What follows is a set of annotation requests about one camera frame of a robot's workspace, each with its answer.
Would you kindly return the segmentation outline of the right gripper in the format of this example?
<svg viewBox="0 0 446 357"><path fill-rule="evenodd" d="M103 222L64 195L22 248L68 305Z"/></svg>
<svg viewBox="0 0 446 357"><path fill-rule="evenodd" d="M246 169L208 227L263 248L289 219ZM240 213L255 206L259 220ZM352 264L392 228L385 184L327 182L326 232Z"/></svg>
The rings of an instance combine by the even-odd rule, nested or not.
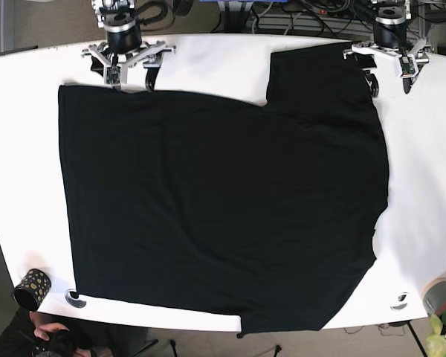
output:
<svg viewBox="0 0 446 357"><path fill-rule="evenodd" d="M130 68L142 65L146 69L145 89L153 92L164 54L172 53L176 47L165 41L150 44L142 40L140 28L130 25L104 26L106 41L89 45L82 50L82 57L91 59L90 70L99 74L124 74Z"/></svg>

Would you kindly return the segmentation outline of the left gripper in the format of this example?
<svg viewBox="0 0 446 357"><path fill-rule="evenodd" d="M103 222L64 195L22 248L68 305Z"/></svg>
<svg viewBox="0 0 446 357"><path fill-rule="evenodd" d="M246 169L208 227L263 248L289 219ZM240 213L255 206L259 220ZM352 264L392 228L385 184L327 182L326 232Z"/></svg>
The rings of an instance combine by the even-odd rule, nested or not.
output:
<svg viewBox="0 0 446 357"><path fill-rule="evenodd" d="M378 80L372 73L377 68L376 59L388 61L395 75L401 75L405 94L410 93L416 76L429 63L426 39L410 46L406 35L404 19L377 17L373 24L373 40L357 42L343 51L343 58L353 59L363 71L372 96L379 94Z"/></svg>

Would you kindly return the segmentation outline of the person's hand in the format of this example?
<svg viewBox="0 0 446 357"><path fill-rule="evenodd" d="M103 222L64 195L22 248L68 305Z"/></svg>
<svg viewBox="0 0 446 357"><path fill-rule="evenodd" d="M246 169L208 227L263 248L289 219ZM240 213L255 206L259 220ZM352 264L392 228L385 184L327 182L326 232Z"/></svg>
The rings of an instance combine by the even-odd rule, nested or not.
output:
<svg viewBox="0 0 446 357"><path fill-rule="evenodd" d="M43 341L49 341L51 333L55 333L60 330L69 330L69 328L67 328L65 325L54 321L51 315L40 312L31 312L29 317L34 325L34 336Z"/></svg>

